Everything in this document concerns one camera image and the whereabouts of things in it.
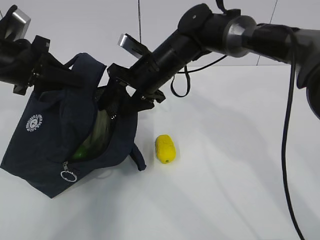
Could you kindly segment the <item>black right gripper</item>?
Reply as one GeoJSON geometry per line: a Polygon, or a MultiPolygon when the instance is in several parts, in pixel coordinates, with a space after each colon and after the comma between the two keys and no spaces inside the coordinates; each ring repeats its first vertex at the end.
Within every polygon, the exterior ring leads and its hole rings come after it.
{"type": "Polygon", "coordinates": [[[128,116],[153,109],[154,101],[161,103],[166,99],[163,92],[159,90],[160,67],[151,53],[143,55],[130,68],[113,63],[107,68],[107,73],[110,79],[97,102],[100,111],[117,113],[120,108],[119,113],[128,116]],[[122,103],[126,86],[136,91],[122,103]]]}

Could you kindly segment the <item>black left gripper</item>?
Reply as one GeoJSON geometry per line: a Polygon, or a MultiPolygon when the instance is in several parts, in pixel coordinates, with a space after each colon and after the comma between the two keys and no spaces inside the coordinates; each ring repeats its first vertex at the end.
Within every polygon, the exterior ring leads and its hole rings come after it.
{"type": "MultiPolygon", "coordinates": [[[[18,39],[15,41],[22,51],[16,57],[18,64],[15,72],[18,73],[17,83],[14,84],[13,93],[25,95],[27,89],[35,84],[40,76],[41,58],[49,53],[51,40],[40,35],[36,35],[33,42],[27,39],[18,39]]],[[[44,65],[44,81],[52,84],[60,84],[82,88],[84,86],[83,77],[70,69],[79,58],[75,55],[67,63],[62,64],[52,54],[48,54],[44,65]]]]}

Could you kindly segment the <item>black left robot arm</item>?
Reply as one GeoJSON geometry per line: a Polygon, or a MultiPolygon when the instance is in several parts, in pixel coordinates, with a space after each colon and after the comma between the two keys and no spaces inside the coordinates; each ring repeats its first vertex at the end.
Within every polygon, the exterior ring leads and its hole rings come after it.
{"type": "Polygon", "coordinates": [[[64,87],[83,88],[85,80],[62,64],[50,52],[51,41],[36,35],[26,39],[0,41],[0,81],[13,85],[13,93],[25,95],[29,87],[45,92],[64,87]]]}

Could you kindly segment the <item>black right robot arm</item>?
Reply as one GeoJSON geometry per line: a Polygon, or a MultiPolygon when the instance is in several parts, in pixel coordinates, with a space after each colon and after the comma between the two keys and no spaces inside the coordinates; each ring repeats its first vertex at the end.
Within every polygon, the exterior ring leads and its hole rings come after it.
{"type": "Polygon", "coordinates": [[[210,53],[241,58],[249,53],[289,64],[297,88],[306,90],[313,113],[320,114],[320,32],[287,25],[256,23],[239,9],[213,13],[204,3],[190,8],[176,30],[155,50],[149,50],[128,34],[119,45],[137,57],[129,67],[112,64],[109,82],[99,103],[120,104],[122,113],[140,112],[164,101],[161,87],[190,62],[210,53]]]}

